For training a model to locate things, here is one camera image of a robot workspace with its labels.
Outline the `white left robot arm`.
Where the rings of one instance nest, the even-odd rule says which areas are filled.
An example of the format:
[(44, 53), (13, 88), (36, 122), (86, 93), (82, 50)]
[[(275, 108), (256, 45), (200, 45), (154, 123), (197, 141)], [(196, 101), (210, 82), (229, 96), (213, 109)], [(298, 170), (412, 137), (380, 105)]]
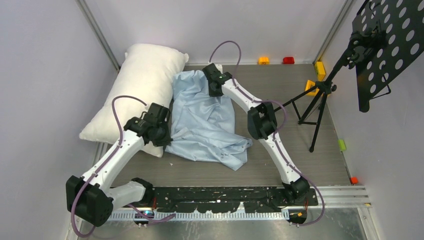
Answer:
[(135, 177), (118, 187), (112, 183), (129, 160), (149, 143), (159, 148), (171, 143), (170, 114), (167, 107), (152, 103), (140, 117), (129, 119), (121, 129), (121, 136), (95, 166), (82, 176), (73, 175), (67, 180), (68, 211), (100, 227), (119, 208), (135, 203), (148, 207), (153, 203), (153, 185), (146, 180)]

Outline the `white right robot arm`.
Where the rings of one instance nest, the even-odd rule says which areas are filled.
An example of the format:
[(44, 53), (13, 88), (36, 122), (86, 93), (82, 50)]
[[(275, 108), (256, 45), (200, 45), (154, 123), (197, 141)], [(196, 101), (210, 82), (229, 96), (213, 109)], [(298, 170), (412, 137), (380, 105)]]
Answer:
[(211, 97), (229, 97), (246, 112), (248, 132), (264, 146), (273, 160), (282, 181), (282, 194), (286, 202), (299, 205), (305, 199), (310, 184), (283, 145), (273, 102), (254, 96), (229, 72), (221, 72), (214, 63), (205, 66), (202, 72)]

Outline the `light blue pillowcase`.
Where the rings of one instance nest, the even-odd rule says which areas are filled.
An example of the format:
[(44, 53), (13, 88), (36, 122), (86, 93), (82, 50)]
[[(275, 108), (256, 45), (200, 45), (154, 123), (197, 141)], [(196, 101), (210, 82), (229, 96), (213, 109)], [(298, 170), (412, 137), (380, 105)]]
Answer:
[(248, 161), (253, 141), (235, 133), (235, 111), (228, 96), (211, 97), (200, 70), (172, 78), (170, 154), (195, 162), (221, 163), (236, 171)]

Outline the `white pillow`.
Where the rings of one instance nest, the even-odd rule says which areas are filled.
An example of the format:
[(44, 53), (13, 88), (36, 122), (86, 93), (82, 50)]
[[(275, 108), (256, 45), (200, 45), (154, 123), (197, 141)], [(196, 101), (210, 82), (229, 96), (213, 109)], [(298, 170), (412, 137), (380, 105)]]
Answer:
[(79, 138), (114, 144), (119, 129), (113, 115), (124, 125), (139, 117), (152, 103), (169, 107), (173, 76), (182, 72), (189, 55), (167, 46), (136, 43), (125, 53), (125, 60), (103, 107), (80, 132)]

